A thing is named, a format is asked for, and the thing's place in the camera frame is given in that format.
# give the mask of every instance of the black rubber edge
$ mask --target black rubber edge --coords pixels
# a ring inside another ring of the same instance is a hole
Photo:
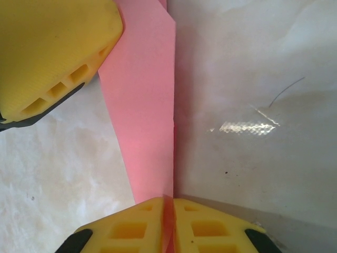
[[[79,91],[84,86],[84,84],[85,83],[81,83],[79,86],[77,86],[75,89],[73,89],[72,91],[70,91],[63,98],[61,98],[59,101],[57,101],[55,104],[53,104],[46,111],[44,111],[43,113],[41,113],[39,115],[30,117],[30,118],[25,119],[25,120],[21,120],[21,121],[18,121],[18,122],[11,122],[11,123],[8,123],[8,124],[1,124],[0,123],[0,132],[4,131],[6,129],[10,129],[10,128],[23,128],[23,127],[28,127],[30,125],[35,124],[37,121],[39,121],[45,115],[47,115],[48,113],[50,113],[53,109],[55,109],[56,107],[58,107],[60,104],[62,104],[64,101],[66,101],[72,95],[74,95],[77,91]],[[2,122],[4,120],[5,119],[3,119],[2,116],[1,116],[1,114],[0,114],[0,122]]]
[[[245,233],[259,253],[282,253],[265,233],[254,229],[246,229]]]
[[[55,253],[80,253],[92,236],[91,229],[83,229],[69,236]]]

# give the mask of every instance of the marble surface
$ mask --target marble surface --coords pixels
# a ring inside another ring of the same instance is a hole
[[[336,252],[337,2],[168,10],[176,195],[261,223],[284,252]],[[37,124],[2,132],[0,149],[0,252],[54,252],[134,203],[97,78]]]

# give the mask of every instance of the white surface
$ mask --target white surface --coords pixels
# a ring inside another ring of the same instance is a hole
[[[285,252],[336,252],[337,2],[171,0],[169,10],[177,195],[260,222]],[[275,128],[239,135],[220,131],[225,122]],[[0,149],[0,252],[53,252],[133,204],[97,79],[36,125],[2,132]]]

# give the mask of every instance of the thin wire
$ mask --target thin wire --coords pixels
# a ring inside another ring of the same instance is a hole
[[[293,86],[294,84],[296,84],[296,83],[298,83],[299,81],[303,80],[304,78],[305,78],[305,76],[302,77],[301,79],[297,80],[296,82],[290,84],[287,88],[285,88],[283,91],[281,91],[281,92],[274,98],[274,100],[270,103],[269,108],[272,106],[272,104],[275,102],[275,100],[276,100],[276,99],[277,99],[283,92],[285,92],[285,91],[286,91],[287,89],[289,89],[291,86]]]

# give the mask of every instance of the pink card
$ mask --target pink card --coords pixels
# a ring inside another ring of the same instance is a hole
[[[166,1],[115,1],[124,33],[98,71],[102,91],[136,203],[166,197],[172,252],[175,22]]]

